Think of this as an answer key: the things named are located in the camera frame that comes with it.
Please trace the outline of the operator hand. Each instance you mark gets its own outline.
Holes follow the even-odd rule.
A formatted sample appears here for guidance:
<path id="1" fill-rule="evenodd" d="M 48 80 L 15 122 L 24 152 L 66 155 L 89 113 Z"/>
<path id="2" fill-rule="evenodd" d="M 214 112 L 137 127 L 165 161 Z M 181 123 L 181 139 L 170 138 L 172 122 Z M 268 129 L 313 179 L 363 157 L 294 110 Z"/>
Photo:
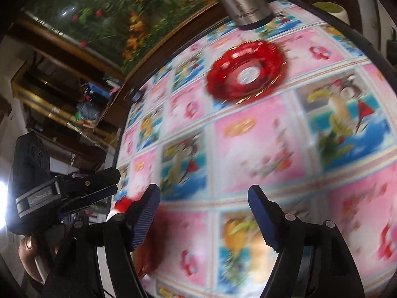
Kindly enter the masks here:
<path id="1" fill-rule="evenodd" d="M 26 273 L 44 285 L 55 265 L 61 242 L 45 236 L 29 235 L 20 241 L 18 256 Z"/>

